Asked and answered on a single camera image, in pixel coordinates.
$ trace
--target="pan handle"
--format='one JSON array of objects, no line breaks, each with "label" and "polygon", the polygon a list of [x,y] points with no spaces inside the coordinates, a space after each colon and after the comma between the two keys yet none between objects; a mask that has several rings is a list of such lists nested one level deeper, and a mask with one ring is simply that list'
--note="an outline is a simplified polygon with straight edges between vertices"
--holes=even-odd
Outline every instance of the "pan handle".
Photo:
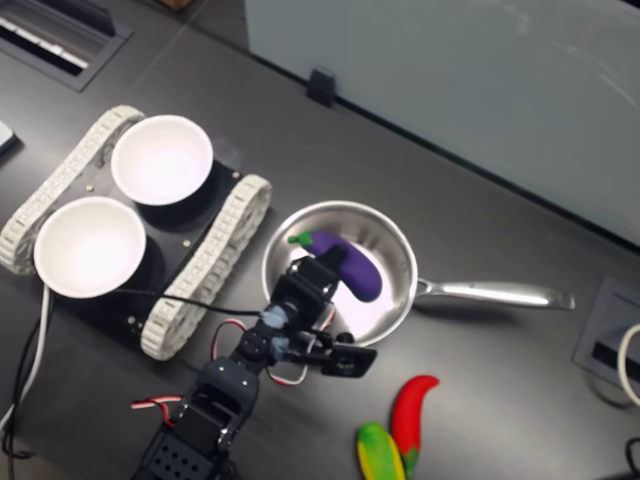
[{"label": "pan handle", "polygon": [[416,298],[445,296],[501,303],[517,307],[573,310],[573,295],[547,287],[512,282],[451,282],[433,283],[418,279]]}]

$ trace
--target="yellow-green pepper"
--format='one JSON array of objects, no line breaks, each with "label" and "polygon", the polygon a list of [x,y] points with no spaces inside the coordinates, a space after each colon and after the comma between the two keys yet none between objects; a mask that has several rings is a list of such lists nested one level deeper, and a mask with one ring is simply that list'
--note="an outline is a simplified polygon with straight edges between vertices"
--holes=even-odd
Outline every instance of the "yellow-green pepper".
[{"label": "yellow-green pepper", "polygon": [[358,429],[357,445],[365,480],[405,480],[396,443],[380,424],[362,425]]}]

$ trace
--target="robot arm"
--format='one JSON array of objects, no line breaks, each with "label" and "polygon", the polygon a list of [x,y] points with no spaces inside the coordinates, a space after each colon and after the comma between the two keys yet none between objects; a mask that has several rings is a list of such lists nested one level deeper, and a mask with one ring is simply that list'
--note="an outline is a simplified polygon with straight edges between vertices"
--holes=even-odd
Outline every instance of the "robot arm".
[{"label": "robot arm", "polygon": [[[258,399],[260,373],[279,361],[317,365],[324,375],[358,378],[367,372],[375,350],[335,342],[313,330],[336,292],[345,253],[336,246],[291,264],[233,353],[200,372],[173,412],[173,426],[160,427],[132,480],[233,479],[229,447]],[[305,334],[315,335],[320,344],[310,353],[291,347]]]}]

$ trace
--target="white bowl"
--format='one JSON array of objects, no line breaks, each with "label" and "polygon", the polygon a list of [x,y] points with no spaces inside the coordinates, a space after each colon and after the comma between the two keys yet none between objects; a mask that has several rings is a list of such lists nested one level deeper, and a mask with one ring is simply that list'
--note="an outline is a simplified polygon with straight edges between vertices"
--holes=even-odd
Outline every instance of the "white bowl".
[{"label": "white bowl", "polygon": [[54,292],[92,298],[129,280],[146,245],[136,212],[110,198],[89,197],[49,217],[36,239],[34,261],[40,278]]},{"label": "white bowl", "polygon": [[170,205],[205,182],[213,166],[206,132],[188,118],[160,115],[137,123],[116,144],[111,172],[134,202]]}]

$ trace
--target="power outlet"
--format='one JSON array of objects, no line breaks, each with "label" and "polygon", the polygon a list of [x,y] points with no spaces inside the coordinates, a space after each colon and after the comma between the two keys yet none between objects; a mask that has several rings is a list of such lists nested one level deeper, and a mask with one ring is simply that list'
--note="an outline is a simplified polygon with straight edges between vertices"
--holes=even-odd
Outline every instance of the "power outlet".
[{"label": "power outlet", "polygon": [[[589,372],[620,385],[617,357],[624,333],[640,323],[640,292],[605,278],[578,341],[573,361]],[[640,340],[627,354],[627,374],[640,388]]]}]

